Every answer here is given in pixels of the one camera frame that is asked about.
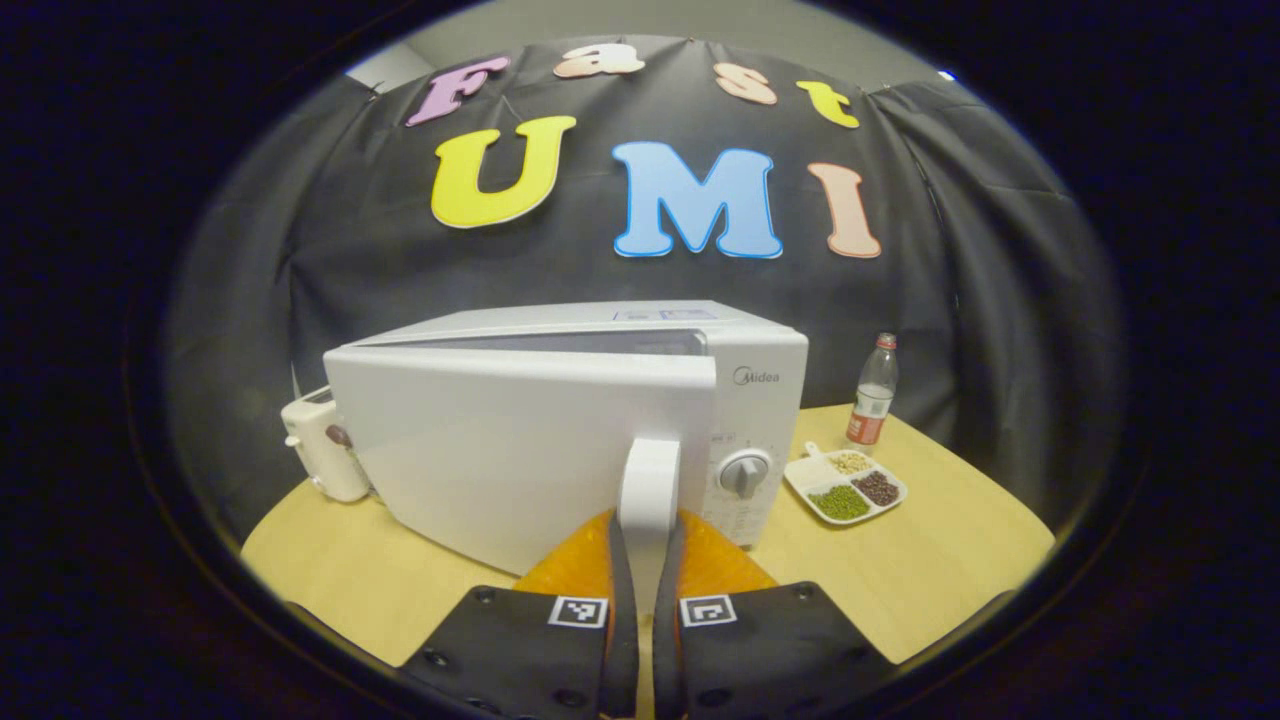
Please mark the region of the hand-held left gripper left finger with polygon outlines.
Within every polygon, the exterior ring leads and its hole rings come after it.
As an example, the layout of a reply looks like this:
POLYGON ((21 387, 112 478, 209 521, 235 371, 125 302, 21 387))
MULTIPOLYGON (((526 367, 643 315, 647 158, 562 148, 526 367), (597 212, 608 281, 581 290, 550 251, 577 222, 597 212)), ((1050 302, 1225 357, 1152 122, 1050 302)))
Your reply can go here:
POLYGON ((511 588, 475 585, 399 666, 465 719, 627 719, 637 611, 613 511, 585 521, 511 588))

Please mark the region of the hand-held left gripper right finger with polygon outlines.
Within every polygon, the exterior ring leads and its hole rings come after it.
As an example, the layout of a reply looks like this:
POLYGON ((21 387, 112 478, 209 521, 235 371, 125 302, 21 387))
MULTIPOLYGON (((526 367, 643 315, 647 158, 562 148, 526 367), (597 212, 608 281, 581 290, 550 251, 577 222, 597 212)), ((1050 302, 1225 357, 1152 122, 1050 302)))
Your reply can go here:
POLYGON ((855 719, 897 669, 815 582, 782 584, 678 511, 652 626, 658 719, 855 719))

